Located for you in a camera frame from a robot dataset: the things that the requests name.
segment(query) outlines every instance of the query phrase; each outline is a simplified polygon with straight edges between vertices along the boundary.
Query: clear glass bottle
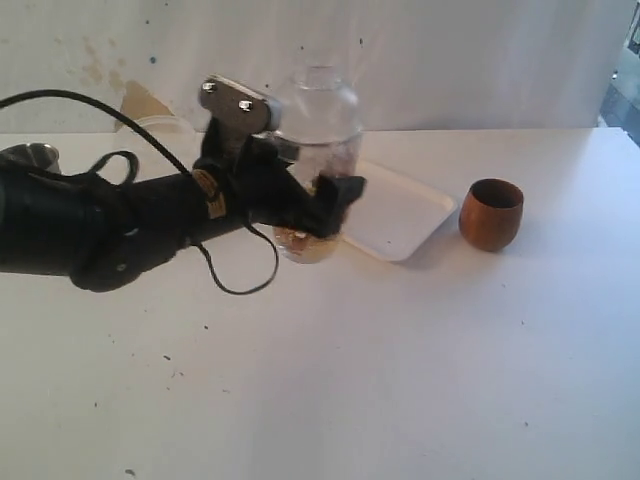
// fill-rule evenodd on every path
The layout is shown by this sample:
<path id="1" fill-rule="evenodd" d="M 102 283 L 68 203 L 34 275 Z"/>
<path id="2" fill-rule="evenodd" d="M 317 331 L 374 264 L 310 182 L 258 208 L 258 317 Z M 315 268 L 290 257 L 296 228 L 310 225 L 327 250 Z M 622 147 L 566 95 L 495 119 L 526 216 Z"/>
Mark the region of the clear glass bottle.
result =
<path id="1" fill-rule="evenodd" d="M 335 67 L 307 64 L 296 69 L 276 98 L 283 113 L 274 139 L 281 155 L 293 162 L 289 171 L 309 192 L 321 173 L 355 173 L 362 136 L 358 97 Z M 274 236 L 280 251 L 298 263 L 324 260 L 340 241 L 340 235 L 319 239 L 286 228 L 275 228 Z"/>

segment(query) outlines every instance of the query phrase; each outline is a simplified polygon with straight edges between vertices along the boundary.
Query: white plastic tray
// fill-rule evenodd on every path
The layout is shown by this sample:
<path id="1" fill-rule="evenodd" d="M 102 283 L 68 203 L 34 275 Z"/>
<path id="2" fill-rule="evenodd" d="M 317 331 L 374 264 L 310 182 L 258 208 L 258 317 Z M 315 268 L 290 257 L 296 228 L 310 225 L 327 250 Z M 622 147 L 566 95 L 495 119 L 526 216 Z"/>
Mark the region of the white plastic tray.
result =
<path id="1" fill-rule="evenodd" d="M 457 208 L 449 195 L 378 165 L 360 162 L 357 174 L 367 188 L 350 210 L 345 240 L 380 260 L 409 258 Z"/>

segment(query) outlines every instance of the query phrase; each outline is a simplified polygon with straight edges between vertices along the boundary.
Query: wooden cup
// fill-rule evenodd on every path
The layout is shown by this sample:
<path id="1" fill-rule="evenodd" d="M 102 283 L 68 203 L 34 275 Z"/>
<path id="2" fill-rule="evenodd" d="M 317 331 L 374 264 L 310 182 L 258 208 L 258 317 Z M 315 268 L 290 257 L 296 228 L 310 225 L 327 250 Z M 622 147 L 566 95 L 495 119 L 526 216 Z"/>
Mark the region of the wooden cup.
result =
<path id="1" fill-rule="evenodd" d="M 520 228 L 524 194 L 505 180 L 478 180 L 460 211 L 460 233 L 474 247 L 497 252 L 509 245 Z"/>

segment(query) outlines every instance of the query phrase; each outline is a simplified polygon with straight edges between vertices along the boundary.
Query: black robotic arm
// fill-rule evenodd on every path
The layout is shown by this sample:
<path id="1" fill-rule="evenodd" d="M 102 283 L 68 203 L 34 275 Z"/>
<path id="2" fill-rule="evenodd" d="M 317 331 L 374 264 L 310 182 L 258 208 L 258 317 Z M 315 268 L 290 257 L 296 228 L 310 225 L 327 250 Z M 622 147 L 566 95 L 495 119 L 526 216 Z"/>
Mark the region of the black robotic arm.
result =
<path id="1" fill-rule="evenodd" d="M 258 136 L 277 128 L 276 100 L 214 76 L 203 83 L 200 103 L 212 118 L 191 172 L 134 182 L 138 160 L 130 152 L 105 155 L 74 176 L 0 157 L 0 272 L 68 276 L 79 288 L 104 292 L 183 248 L 204 253 L 202 242 L 242 227 L 261 235 L 252 223 L 319 238 L 338 233 L 363 178 L 321 176 L 311 195 L 269 138 Z M 98 173 L 114 155 L 129 163 L 119 185 Z"/>

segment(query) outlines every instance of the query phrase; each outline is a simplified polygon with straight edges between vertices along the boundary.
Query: black cable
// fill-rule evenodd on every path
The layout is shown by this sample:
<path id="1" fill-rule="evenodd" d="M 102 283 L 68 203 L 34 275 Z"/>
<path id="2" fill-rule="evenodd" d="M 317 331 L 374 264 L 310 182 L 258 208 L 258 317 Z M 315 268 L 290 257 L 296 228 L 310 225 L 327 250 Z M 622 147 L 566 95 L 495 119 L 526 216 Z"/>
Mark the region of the black cable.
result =
<path id="1" fill-rule="evenodd" d="M 271 285 L 273 280 L 276 278 L 276 275 L 278 274 L 278 270 L 280 268 L 280 255 L 278 255 L 278 248 L 276 247 L 275 243 L 273 243 L 269 237 L 267 237 L 264 233 L 262 233 L 260 230 L 255 228 L 250 223 L 248 222 L 245 223 L 244 227 L 247 230 L 249 230 L 251 233 L 253 233 L 256 237 L 259 237 L 265 240 L 271 247 L 271 250 L 273 251 L 273 256 L 275 258 L 275 266 L 273 267 L 271 276 L 267 280 L 265 280 L 263 283 L 258 285 L 257 287 L 250 288 L 249 290 L 238 291 L 238 290 L 231 290 L 230 288 L 227 288 L 222 283 L 222 281 L 218 277 L 218 274 L 216 273 L 216 269 L 213 266 L 213 260 L 211 259 L 211 254 L 209 253 L 209 251 L 201 243 L 194 244 L 194 247 L 200 250 L 200 253 L 202 253 L 202 256 L 207 262 L 207 266 L 209 267 L 209 273 L 211 274 L 211 278 L 213 278 L 213 281 L 216 284 L 216 286 L 220 290 L 222 290 L 224 293 L 228 293 L 229 295 L 237 295 L 237 296 L 251 295 L 252 293 L 256 293 L 256 292 L 259 292 L 260 290 L 264 290 L 266 287 Z"/>
<path id="2" fill-rule="evenodd" d="M 77 92 L 71 92 L 69 90 L 32 90 L 0 100 L 0 110 L 17 103 L 35 100 L 38 98 L 66 98 L 76 102 L 84 103 L 85 105 L 89 105 L 93 108 L 97 108 L 98 110 L 115 118 L 120 123 L 126 125 L 136 134 L 144 138 L 149 143 L 149 145 L 155 148 L 164 158 L 169 161 L 169 163 L 171 163 L 171 165 L 176 167 L 176 169 L 178 169 L 180 173 L 191 175 L 189 173 L 189 170 L 187 170 L 187 167 L 185 167 L 182 162 L 178 160 L 176 156 L 167 149 L 167 147 L 161 144 L 153 135 L 151 135 L 147 130 L 138 125 L 134 120 L 119 112 L 115 108 L 110 107 L 106 103 L 103 103 L 100 100 L 96 100 L 95 98 L 88 97 L 87 95 L 83 95 Z"/>

